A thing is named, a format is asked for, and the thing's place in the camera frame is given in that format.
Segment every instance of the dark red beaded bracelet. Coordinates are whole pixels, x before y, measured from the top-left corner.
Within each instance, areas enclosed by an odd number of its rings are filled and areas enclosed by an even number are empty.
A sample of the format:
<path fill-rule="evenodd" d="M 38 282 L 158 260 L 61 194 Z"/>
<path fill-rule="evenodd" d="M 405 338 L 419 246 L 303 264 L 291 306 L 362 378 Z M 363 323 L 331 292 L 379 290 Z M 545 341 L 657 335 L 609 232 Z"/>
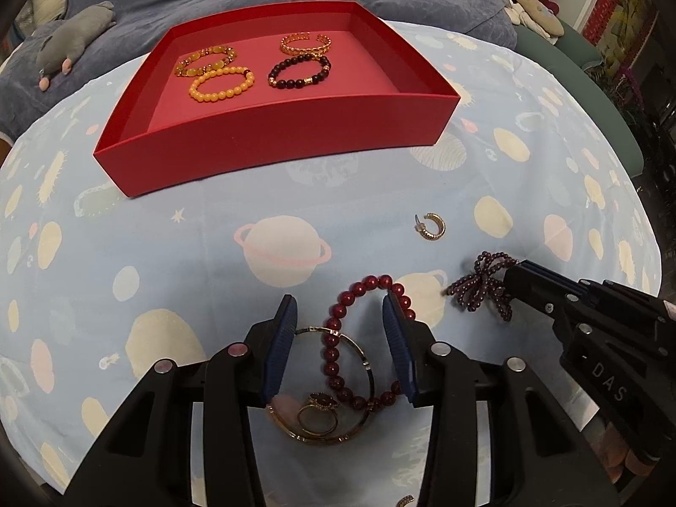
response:
<path fill-rule="evenodd" d="M 308 78 L 303 78 L 303 79 L 277 79 L 277 76 L 279 76 L 279 73 L 282 72 L 285 68 L 291 67 L 293 65 L 297 65 L 298 63 L 304 61 L 304 60 L 316 60 L 320 65 L 322 65 L 322 69 L 315 74 L 314 76 L 310 76 Z M 331 63 L 329 62 L 329 59 L 325 55 L 316 55 L 313 53 L 303 53 L 302 55 L 298 55 L 296 57 L 291 57 L 290 59 L 285 59 L 278 65 L 275 65 L 273 69 L 270 71 L 268 74 L 268 84 L 271 87 L 276 87 L 277 89 L 283 90 L 283 89 L 293 89 L 294 87 L 298 87 L 299 89 L 301 87 L 305 86 L 311 86 L 312 84 L 318 84 L 319 82 L 322 82 L 329 76 L 329 71 L 331 70 Z"/>
<path fill-rule="evenodd" d="M 338 296 L 338 303 L 331 306 L 329 312 L 331 317 L 324 324 L 330 330 L 340 331 L 342 323 L 341 318 L 347 315 L 347 308 L 351 307 L 356 301 L 357 297 L 362 297 L 367 291 L 372 291 L 376 288 L 391 290 L 399 299 L 401 308 L 406 313 L 406 317 L 415 320 L 416 313 L 411 306 L 411 299 L 404 295 L 402 284 L 394 283 L 389 274 L 383 274 L 380 278 L 369 275 L 361 282 L 355 282 L 350 286 L 349 291 L 344 291 Z M 353 409 L 361 411 L 368 408 L 371 412 L 377 412 L 383 406 L 392 406 L 396 400 L 397 395 L 401 394 L 401 386 L 399 381 L 392 383 L 390 390 L 383 392 L 379 398 L 374 397 L 366 400 L 364 397 L 355 396 L 351 389 L 345 386 L 345 379 L 338 375 L 340 367 L 336 360 L 340 357 L 340 352 L 337 348 L 340 339 L 336 335 L 325 333 L 322 336 L 322 343 L 325 348 L 322 351 L 322 357 L 325 364 L 322 367 L 322 372 L 326 375 L 329 388 L 336 391 L 336 398 L 340 402 L 348 403 Z"/>

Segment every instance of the red tray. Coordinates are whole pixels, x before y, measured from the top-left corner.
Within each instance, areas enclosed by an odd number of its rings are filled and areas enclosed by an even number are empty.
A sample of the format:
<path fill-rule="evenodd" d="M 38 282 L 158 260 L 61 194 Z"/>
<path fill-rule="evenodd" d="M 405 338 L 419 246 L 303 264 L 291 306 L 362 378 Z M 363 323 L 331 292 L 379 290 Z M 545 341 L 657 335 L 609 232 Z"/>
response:
<path fill-rule="evenodd" d="M 280 39 L 293 32 L 332 40 L 332 68 L 302 89 L 268 86 L 268 73 L 287 58 Z M 292 45 L 302 47 L 304 42 Z M 191 78 L 173 73 L 190 52 L 225 44 L 232 66 L 254 72 L 247 92 L 216 103 L 188 95 Z M 195 62 L 208 64 L 210 55 Z M 316 74 L 300 63 L 283 78 Z M 202 92 L 242 81 L 210 79 Z M 171 28 L 124 91 L 94 157 L 127 196 L 236 169 L 372 148 L 434 144 L 460 97 L 399 34 L 354 2 L 292 2 L 205 16 Z"/>

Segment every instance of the bed sheet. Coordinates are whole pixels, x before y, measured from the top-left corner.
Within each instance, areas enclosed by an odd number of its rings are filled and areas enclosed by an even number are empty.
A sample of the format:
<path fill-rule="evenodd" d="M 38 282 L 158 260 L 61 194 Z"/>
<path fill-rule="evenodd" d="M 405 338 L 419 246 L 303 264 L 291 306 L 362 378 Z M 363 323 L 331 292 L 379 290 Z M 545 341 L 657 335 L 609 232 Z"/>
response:
<path fill-rule="evenodd" d="M 211 357 L 271 318 L 285 293 L 298 300 L 299 327 L 320 324 L 335 296 L 368 274 L 404 284 L 438 339 L 479 360 L 523 357 L 578 426 L 593 415 L 559 368 L 547 318 L 515 301 L 504 323 L 487 306 L 461 312 L 441 291 L 488 250 L 657 294 L 660 253 L 629 177 L 537 64 L 465 35 L 391 25 L 462 96 L 433 147 L 290 161 L 126 199 L 92 150 L 142 58 L 89 82 L 17 141 L 0 170 L 0 414 L 50 484 L 63 490 L 155 360 Z M 430 211 L 447 226 L 436 242 L 414 229 L 414 216 Z M 380 391 L 394 379 L 381 295 L 360 299 L 343 328 L 371 359 Z M 294 342 L 283 394 L 302 401 L 323 387 L 319 350 L 312 335 Z M 344 353 L 341 374 L 363 394 L 360 371 Z M 353 441 L 315 448 L 252 410 L 269 505 L 393 506 L 417 496 L 430 420 L 400 398 Z M 199 423 L 194 433 L 199 501 Z M 484 499 L 487 485 L 482 478 Z"/>

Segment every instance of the yellow beaded bracelet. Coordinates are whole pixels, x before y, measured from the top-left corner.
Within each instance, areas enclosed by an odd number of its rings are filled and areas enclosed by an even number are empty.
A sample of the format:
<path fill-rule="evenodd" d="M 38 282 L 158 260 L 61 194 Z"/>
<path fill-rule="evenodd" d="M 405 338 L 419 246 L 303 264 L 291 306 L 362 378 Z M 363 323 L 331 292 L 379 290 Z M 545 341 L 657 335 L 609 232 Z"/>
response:
<path fill-rule="evenodd" d="M 215 63 L 212 63 L 211 65 L 205 65 L 203 67 L 197 67 L 194 69 L 189 69 L 187 66 L 196 61 L 197 59 L 200 59 L 201 57 L 204 57 L 205 55 L 210 55 L 212 53 L 224 53 L 225 55 L 223 56 L 223 59 L 216 61 Z M 227 46 L 211 46 L 207 47 L 204 49 L 201 49 L 199 51 L 195 51 L 194 53 L 191 53 L 188 55 L 183 60 L 179 60 L 176 68 L 174 69 L 174 72 L 176 73 L 176 76 L 202 76 L 204 73 L 207 73 L 211 70 L 217 70 L 223 68 L 225 65 L 229 65 L 234 61 L 234 58 L 237 57 L 237 52 L 232 49 L 231 47 Z"/>
<path fill-rule="evenodd" d="M 223 76 L 224 74 L 241 74 L 244 76 L 245 80 L 239 86 L 235 86 L 230 90 L 221 91 L 218 93 L 200 93 L 197 91 L 197 88 L 200 84 L 203 84 L 208 79 L 211 79 L 215 76 Z M 251 72 L 247 67 L 224 67 L 218 70 L 211 70 L 205 72 L 202 76 L 199 76 L 190 86 L 188 93 L 190 97 L 195 99 L 198 103 L 202 102 L 214 102 L 223 101 L 226 98 L 232 98 L 235 95 L 239 95 L 242 92 L 246 91 L 253 86 L 255 82 L 254 73 Z"/>

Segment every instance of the amber bracelet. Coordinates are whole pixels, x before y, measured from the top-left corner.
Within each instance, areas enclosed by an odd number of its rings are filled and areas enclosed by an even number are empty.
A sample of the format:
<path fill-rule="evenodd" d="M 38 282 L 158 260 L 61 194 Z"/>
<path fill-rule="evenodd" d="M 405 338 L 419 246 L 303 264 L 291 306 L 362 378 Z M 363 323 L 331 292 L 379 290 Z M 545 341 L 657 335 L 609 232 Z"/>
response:
<path fill-rule="evenodd" d="M 224 53 L 225 55 L 223 56 L 223 59 L 218 60 L 215 63 L 212 63 L 211 65 L 205 65 L 203 67 L 197 67 L 194 69 L 187 68 L 188 65 L 190 65 L 197 59 L 201 59 L 201 57 L 205 57 L 205 55 L 210 55 L 212 53 Z M 176 73 L 176 76 L 184 76 L 184 77 L 202 76 L 205 72 L 222 69 L 224 66 L 229 65 L 234 61 L 235 57 L 237 57 L 237 52 L 231 47 L 211 46 L 208 48 L 201 49 L 199 51 L 195 51 L 194 53 L 188 55 L 188 57 L 186 57 L 185 59 L 179 60 L 178 64 L 176 65 L 176 68 L 174 69 L 174 72 Z"/>
<path fill-rule="evenodd" d="M 297 65 L 298 63 L 304 60 L 316 60 L 319 62 L 320 65 L 322 65 L 322 69 L 317 74 L 307 78 L 287 79 L 287 80 L 277 79 L 277 76 L 279 75 L 280 72 L 282 72 L 282 70 L 284 70 L 287 67 Z M 298 87 L 300 89 L 300 87 L 311 86 L 312 84 L 318 84 L 319 82 L 322 82 L 329 76 L 330 70 L 331 63 L 329 62 L 329 59 L 325 55 L 303 53 L 303 55 L 291 57 L 290 59 L 283 60 L 278 65 L 275 65 L 268 74 L 268 84 L 270 84 L 271 87 L 276 87 L 277 89 L 280 90 L 283 89 L 290 90 L 293 89 L 294 87 Z"/>
<path fill-rule="evenodd" d="M 310 32 L 296 32 L 282 38 L 281 43 L 279 44 L 279 49 L 282 50 L 282 53 L 287 55 L 304 55 L 305 53 L 317 53 L 318 55 L 323 55 L 331 48 L 331 39 L 323 34 L 317 34 L 317 40 L 322 42 L 323 45 L 315 48 L 293 48 L 289 46 L 290 42 L 296 42 L 298 40 L 309 40 Z"/>
<path fill-rule="evenodd" d="M 232 89 L 220 91 L 218 93 L 200 93 L 197 91 L 197 88 L 206 82 L 208 79 L 211 79 L 216 76 L 223 76 L 224 74 L 241 74 L 244 76 L 245 80 L 239 86 L 235 86 Z M 230 99 L 235 95 L 239 95 L 242 92 L 246 91 L 253 86 L 255 82 L 254 73 L 251 72 L 247 67 L 224 67 L 218 70 L 211 70 L 205 72 L 202 76 L 198 77 L 190 86 L 188 93 L 190 97 L 195 99 L 198 103 L 207 103 L 211 101 L 223 101 L 223 99 Z"/>

